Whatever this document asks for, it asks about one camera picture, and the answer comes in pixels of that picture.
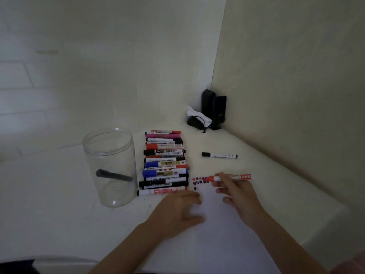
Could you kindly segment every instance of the person's left arm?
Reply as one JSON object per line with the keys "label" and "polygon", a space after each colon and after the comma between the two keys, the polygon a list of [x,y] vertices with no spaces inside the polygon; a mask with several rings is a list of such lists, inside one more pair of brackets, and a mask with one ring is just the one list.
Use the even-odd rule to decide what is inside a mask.
{"label": "person's left arm", "polygon": [[194,191],[170,193],[157,205],[150,217],[138,225],[89,274],[133,273],[164,239],[172,238],[189,227],[204,222],[200,216],[184,217],[187,207],[201,203],[199,193]]}

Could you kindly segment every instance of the forearm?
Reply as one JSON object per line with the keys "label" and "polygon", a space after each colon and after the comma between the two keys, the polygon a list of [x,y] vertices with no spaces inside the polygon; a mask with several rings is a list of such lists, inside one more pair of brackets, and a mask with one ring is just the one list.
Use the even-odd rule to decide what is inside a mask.
{"label": "forearm", "polygon": [[144,222],[138,225],[133,232],[98,263],[89,274],[133,273],[161,241],[161,237]]}
{"label": "forearm", "polygon": [[253,226],[282,274],[325,274],[321,267],[271,216],[264,214]]}

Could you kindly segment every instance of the jar opening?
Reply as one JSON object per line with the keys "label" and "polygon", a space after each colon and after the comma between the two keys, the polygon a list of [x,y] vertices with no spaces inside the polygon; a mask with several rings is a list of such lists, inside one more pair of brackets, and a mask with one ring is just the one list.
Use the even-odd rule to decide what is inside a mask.
{"label": "jar opening", "polygon": [[84,150],[97,156],[119,153],[132,143],[132,134],[128,130],[120,128],[103,128],[87,134],[83,139]]}

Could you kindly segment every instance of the person's right arm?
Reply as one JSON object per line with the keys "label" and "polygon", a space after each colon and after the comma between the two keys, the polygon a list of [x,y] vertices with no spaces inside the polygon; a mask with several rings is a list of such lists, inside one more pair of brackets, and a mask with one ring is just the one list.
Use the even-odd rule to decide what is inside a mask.
{"label": "person's right arm", "polygon": [[234,207],[242,221],[261,239],[282,274],[327,274],[261,206],[249,181],[233,182],[220,173],[221,182],[212,182],[217,193],[224,193],[223,202]]}

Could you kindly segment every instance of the jar rim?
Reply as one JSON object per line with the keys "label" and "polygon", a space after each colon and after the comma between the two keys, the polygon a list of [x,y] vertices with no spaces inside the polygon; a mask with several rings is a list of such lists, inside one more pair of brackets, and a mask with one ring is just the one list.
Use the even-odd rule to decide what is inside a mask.
{"label": "jar rim", "polygon": [[[111,150],[105,150],[105,151],[97,151],[97,150],[91,148],[90,146],[88,146],[88,143],[90,142],[90,140],[92,140],[93,138],[95,138],[95,137],[97,137],[101,134],[105,134],[105,133],[123,133],[123,134],[127,134],[128,136],[130,136],[130,140],[121,147],[114,148],[114,149],[111,149]],[[107,127],[107,128],[102,128],[102,129],[99,129],[99,130],[96,130],[96,131],[92,131],[92,132],[88,133],[82,141],[85,152],[87,152],[91,155],[97,155],[97,156],[114,155],[116,153],[124,151],[129,146],[131,146],[132,143],[133,143],[133,135],[130,131],[128,131],[126,129],[115,128],[115,127]]]}

